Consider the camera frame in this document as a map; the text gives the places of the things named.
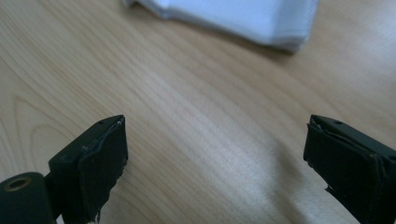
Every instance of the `stack of white paper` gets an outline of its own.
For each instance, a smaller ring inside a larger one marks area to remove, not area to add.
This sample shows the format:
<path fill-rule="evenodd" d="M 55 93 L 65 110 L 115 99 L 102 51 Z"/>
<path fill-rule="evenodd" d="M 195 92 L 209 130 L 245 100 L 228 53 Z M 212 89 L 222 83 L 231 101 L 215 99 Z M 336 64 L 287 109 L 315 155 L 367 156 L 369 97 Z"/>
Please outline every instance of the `stack of white paper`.
<path fill-rule="evenodd" d="M 175 18 L 240 35 L 258 44 L 296 51 L 308 39 L 318 0 L 122 0 Z"/>

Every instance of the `wooden table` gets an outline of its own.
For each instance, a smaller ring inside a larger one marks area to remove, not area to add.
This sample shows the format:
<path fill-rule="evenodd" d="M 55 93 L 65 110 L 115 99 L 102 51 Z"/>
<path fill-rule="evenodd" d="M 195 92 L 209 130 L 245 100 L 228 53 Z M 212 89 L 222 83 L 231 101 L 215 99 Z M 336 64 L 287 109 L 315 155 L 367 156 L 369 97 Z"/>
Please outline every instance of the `wooden table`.
<path fill-rule="evenodd" d="M 322 0 L 296 54 L 118 0 L 0 1 L 0 179 L 123 114 L 101 223 L 357 223 L 303 161 L 311 114 L 396 148 L 396 1 Z"/>

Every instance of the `light wood grain surface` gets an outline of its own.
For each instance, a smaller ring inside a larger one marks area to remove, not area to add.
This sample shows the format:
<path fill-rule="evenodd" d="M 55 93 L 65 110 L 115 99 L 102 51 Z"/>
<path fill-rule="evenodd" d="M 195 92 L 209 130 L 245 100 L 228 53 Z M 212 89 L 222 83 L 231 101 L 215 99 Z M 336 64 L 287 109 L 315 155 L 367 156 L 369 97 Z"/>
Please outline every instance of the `light wood grain surface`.
<path fill-rule="evenodd" d="M 0 1 L 0 179 L 123 114 L 101 223 L 357 223 L 303 161 L 311 114 L 396 148 L 396 1 L 322 0 L 289 55 L 118 0 Z"/>

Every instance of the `round hole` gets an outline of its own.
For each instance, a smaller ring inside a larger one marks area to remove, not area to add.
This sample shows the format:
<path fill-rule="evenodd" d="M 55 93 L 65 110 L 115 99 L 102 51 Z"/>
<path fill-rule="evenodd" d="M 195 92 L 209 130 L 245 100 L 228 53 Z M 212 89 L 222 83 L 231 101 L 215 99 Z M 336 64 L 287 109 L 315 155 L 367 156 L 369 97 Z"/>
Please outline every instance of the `round hole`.
<path fill-rule="evenodd" d="M 20 177 L 20 178 L 14 179 L 6 184 L 5 190 L 6 191 L 16 191 L 19 189 L 23 189 L 30 183 L 30 181 L 31 181 L 30 177 Z"/>

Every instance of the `black plastic part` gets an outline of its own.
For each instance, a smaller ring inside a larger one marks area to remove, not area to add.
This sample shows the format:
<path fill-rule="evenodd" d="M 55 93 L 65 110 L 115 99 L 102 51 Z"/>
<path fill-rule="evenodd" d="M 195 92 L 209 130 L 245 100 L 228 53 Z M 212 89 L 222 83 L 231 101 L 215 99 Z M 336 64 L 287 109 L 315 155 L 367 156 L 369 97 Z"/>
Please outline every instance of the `black plastic part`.
<path fill-rule="evenodd" d="M 396 151 L 345 123 L 313 115 L 304 160 L 360 223 L 394 223 Z"/>
<path fill-rule="evenodd" d="M 43 175 L 25 173 L 0 183 L 0 223 L 53 223 Z"/>
<path fill-rule="evenodd" d="M 62 211 L 65 223 L 99 219 L 127 160 L 125 117 L 92 125 L 49 161 L 46 181 L 53 186 L 54 195 L 64 200 L 61 204 L 53 202 L 54 210 Z"/>

